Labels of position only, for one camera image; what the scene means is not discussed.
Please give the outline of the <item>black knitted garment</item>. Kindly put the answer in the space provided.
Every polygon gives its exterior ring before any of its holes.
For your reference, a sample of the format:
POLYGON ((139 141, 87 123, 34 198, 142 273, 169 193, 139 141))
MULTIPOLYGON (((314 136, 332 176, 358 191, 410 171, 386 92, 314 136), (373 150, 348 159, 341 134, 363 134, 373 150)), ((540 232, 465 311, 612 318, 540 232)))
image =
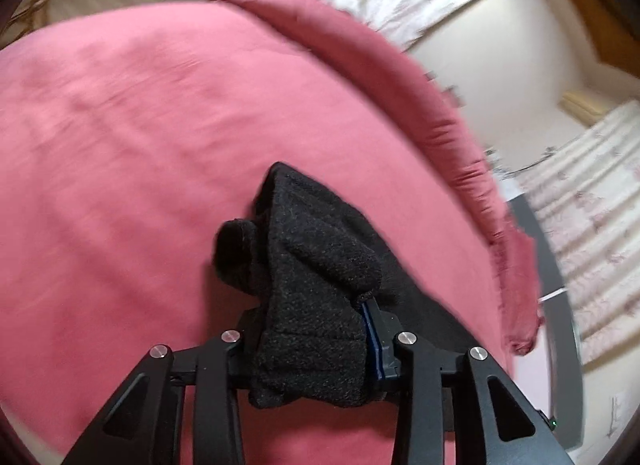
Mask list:
POLYGON ((241 323, 258 409, 298 399, 371 402, 368 299, 436 347, 465 352, 477 343, 419 289, 359 210, 284 162, 269 168, 250 217, 219 229, 213 265, 221 281, 259 300, 241 323))

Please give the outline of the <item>grey headboard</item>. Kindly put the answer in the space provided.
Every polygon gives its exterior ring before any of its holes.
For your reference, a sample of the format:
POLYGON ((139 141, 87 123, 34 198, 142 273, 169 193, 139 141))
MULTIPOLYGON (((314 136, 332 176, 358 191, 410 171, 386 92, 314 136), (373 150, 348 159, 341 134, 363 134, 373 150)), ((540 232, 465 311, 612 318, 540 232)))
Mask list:
POLYGON ((555 255, 526 196, 514 197, 509 205, 518 226, 536 242, 540 303, 550 347, 551 416, 558 422, 556 439, 565 450, 574 450, 584 440, 585 390, 573 310, 555 255))

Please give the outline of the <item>pink ruffled pillow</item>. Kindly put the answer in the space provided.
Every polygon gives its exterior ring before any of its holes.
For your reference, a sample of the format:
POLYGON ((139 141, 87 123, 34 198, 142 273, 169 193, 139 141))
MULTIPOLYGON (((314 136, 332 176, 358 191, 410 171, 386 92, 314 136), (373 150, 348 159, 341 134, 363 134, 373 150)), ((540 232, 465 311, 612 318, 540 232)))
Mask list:
POLYGON ((491 249, 500 286, 504 340, 514 355, 527 355, 536 346, 542 324, 536 242, 508 220, 491 249))

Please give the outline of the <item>pink rolled duvet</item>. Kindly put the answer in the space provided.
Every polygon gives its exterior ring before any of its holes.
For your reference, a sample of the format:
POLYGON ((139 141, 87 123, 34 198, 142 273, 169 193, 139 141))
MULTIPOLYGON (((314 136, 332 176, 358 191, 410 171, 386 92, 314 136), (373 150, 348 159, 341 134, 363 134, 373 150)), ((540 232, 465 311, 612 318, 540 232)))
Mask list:
POLYGON ((421 66, 381 34, 322 0, 213 0, 246 11, 346 77, 402 131, 456 193, 488 243, 508 207, 483 150, 421 66))

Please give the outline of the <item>right white curtain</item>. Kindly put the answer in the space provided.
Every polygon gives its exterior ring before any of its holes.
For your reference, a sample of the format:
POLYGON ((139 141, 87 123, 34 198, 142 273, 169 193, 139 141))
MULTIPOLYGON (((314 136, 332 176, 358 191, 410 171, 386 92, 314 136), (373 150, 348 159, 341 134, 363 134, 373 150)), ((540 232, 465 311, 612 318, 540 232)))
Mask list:
POLYGON ((630 100, 521 174, 589 364, 639 335, 639 103, 630 100))

